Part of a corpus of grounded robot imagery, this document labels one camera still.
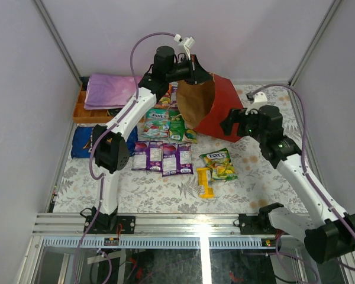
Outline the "purple candy bag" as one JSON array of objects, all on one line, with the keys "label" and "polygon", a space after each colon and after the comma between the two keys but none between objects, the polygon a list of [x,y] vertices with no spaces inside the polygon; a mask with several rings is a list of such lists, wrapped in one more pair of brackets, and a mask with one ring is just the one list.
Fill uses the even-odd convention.
[{"label": "purple candy bag", "polygon": [[162,176],[193,174],[191,143],[162,144]]},{"label": "purple candy bag", "polygon": [[134,148],[133,170],[162,171],[162,141],[137,141]]},{"label": "purple candy bag", "polygon": [[177,107],[177,99],[176,99],[176,94],[177,94],[177,89],[178,85],[171,85],[171,97],[170,97],[170,107],[171,108],[176,108]]}]

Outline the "red paper bag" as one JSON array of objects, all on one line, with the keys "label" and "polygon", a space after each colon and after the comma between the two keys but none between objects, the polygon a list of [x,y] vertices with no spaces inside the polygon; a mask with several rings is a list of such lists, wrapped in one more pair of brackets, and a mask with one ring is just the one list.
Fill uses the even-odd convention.
[{"label": "red paper bag", "polygon": [[225,135],[220,123],[233,108],[242,109],[240,97],[233,83],[219,75],[212,74],[212,80],[198,85],[178,81],[176,92],[177,107],[188,127],[197,133],[237,142],[237,130],[233,127]]}]

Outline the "orange lemon candy bag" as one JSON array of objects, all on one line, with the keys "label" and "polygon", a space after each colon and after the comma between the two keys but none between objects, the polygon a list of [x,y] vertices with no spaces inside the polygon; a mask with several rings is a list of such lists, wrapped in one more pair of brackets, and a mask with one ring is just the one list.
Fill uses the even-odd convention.
[{"label": "orange lemon candy bag", "polygon": [[172,85],[169,85],[167,92],[160,98],[160,100],[155,104],[157,109],[167,109],[170,107],[172,97]]}]

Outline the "yellow green candy bag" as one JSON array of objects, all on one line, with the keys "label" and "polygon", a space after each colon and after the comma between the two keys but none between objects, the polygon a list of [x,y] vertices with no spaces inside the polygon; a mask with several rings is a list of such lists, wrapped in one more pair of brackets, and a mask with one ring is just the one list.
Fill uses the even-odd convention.
[{"label": "yellow green candy bag", "polygon": [[202,154],[200,158],[204,161],[206,167],[211,170],[213,181],[229,181],[238,178],[227,148]]}]

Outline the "teal mint candy bag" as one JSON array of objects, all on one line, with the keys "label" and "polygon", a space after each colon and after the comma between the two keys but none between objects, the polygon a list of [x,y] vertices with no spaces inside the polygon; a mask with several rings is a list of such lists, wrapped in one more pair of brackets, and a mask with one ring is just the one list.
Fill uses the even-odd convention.
[{"label": "teal mint candy bag", "polygon": [[168,138],[170,128],[169,112],[166,109],[150,109],[145,116],[143,136]]}]

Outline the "yellow snack packet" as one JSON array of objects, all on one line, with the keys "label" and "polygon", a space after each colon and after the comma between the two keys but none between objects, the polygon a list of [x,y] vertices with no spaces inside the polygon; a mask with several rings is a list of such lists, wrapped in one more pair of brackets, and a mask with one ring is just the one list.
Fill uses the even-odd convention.
[{"label": "yellow snack packet", "polygon": [[210,168],[200,167],[196,169],[198,175],[198,188],[200,198],[213,198],[212,176]]}]

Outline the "blue chips snack bag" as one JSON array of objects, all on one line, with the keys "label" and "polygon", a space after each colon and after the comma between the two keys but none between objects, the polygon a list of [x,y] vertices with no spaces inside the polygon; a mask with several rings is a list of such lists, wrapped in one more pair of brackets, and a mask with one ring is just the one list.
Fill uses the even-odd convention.
[{"label": "blue chips snack bag", "polygon": [[[70,152],[72,159],[87,159],[92,151],[92,131],[93,127],[77,127],[72,140],[72,149]],[[138,140],[138,128],[134,127],[127,139],[127,147],[130,156],[134,155],[135,142]]]}]

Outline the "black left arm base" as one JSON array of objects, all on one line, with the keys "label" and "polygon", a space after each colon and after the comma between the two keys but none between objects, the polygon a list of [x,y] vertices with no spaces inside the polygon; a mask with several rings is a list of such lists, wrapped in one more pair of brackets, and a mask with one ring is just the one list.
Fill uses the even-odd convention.
[{"label": "black left arm base", "polygon": [[84,208],[79,213],[85,219],[84,231],[88,234],[134,234],[136,217],[118,215],[117,211],[116,209],[108,215],[99,212],[95,207]]}]

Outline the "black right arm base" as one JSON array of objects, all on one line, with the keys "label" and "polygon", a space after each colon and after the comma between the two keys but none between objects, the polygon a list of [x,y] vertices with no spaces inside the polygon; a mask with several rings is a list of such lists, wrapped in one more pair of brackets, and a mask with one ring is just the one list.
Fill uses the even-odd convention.
[{"label": "black right arm base", "polygon": [[271,225],[269,213],[278,208],[283,208],[283,205],[276,202],[261,207],[258,214],[239,214],[240,233],[242,235],[276,235],[277,229]]}]

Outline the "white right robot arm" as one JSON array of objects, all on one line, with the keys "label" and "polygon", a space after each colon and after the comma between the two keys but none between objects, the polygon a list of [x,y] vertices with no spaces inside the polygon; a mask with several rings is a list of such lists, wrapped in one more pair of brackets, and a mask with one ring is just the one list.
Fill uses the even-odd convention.
[{"label": "white right robot arm", "polygon": [[305,219],[283,205],[269,205],[258,218],[264,233],[282,230],[301,241],[317,263],[336,259],[355,251],[355,214],[348,214],[305,166],[304,153],[284,135],[283,117],[276,106],[259,109],[231,109],[220,123],[225,135],[238,125],[240,137],[250,136],[259,142],[262,156],[291,185],[310,216]]}]

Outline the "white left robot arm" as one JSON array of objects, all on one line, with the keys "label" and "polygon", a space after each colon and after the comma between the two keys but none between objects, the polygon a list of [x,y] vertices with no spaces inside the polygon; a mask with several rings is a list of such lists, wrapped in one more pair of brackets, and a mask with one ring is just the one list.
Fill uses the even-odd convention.
[{"label": "white left robot arm", "polygon": [[181,50],[180,59],[173,48],[158,47],[149,71],[136,82],[130,101],[105,126],[96,125],[93,129],[89,171],[92,178],[99,181],[94,209],[97,215],[101,214],[97,226],[104,233],[117,229],[118,220],[111,214],[118,208],[118,182],[130,157],[126,142],[134,127],[160,101],[170,83],[183,80],[197,85],[212,79],[189,47],[181,46]]}]

